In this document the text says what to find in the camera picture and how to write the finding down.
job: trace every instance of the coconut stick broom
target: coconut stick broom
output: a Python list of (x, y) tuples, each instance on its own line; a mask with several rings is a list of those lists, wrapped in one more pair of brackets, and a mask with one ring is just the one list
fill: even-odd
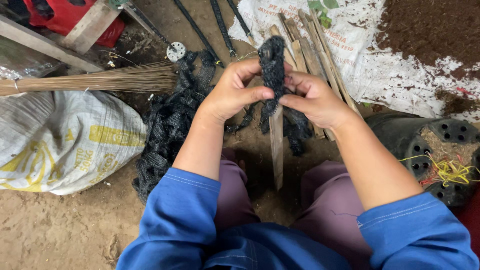
[(163, 61), (91, 74), (0, 80), (0, 96), (58, 90), (111, 90), (163, 94), (173, 89), (176, 78), (171, 63)]

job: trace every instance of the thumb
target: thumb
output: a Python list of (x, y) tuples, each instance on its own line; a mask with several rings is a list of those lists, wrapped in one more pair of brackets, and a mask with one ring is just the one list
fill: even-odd
[(251, 104), (262, 99), (271, 99), (274, 97), (273, 90), (266, 86), (256, 86), (245, 89), (241, 100), (244, 104)]
[(311, 99), (302, 98), (297, 95), (283, 95), (278, 102), (282, 105), (301, 111), (305, 114), (311, 114), (315, 107), (311, 103), (311, 101)]

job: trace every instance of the purple pants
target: purple pants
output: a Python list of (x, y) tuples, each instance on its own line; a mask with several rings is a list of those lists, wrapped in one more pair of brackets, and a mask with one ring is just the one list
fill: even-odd
[[(245, 188), (247, 175), (234, 160), (233, 150), (223, 149), (214, 219), (219, 231), (260, 222)], [(345, 165), (325, 161), (307, 171), (301, 179), (301, 204), (305, 211), (291, 228), (343, 255), (354, 269), (368, 269), (372, 251), (357, 226), (364, 209)]]

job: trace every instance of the shirt sleeve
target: shirt sleeve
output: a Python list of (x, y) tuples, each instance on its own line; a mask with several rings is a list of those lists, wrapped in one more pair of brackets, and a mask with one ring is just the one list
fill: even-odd
[(220, 182), (170, 168), (150, 193), (138, 238), (117, 269), (201, 269), (202, 247), (216, 239)]
[(430, 193), (372, 208), (357, 218), (374, 269), (475, 269), (470, 234)]

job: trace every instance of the pile of black netting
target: pile of black netting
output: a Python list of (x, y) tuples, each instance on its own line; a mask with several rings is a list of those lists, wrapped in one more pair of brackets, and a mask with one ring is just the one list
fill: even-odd
[(144, 116), (147, 138), (137, 160), (138, 177), (132, 182), (138, 197), (145, 204), (148, 195), (171, 167), (187, 137), (195, 112), (213, 88), (208, 86), (215, 75), (214, 58), (208, 51), (200, 52), (202, 67), (193, 76), (193, 61), (198, 52), (188, 51), (177, 62), (179, 77), (171, 95), (154, 96), (150, 111)]
[[(262, 134), (270, 131), (268, 117), (275, 113), (278, 100), (285, 93), (283, 79), (285, 69), (283, 65), (284, 41), (282, 37), (273, 36), (262, 44), (258, 49), (260, 64), (263, 71), (264, 85), (274, 91), (275, 97), (265, 101), (260, 113), (260, 129)], [(246, 111), (240, 124), (226, 126), (226, 132), (235, 132), (250, 124), (255, 113), (255, 104)], [(302, 141), (312, 136), (308, 128), (308, 119), (302, 112), (284, 107), (283, 110), (283, 136), (288, 138), (290, 149), (294, 156), (300, 156), (305, 152)]]

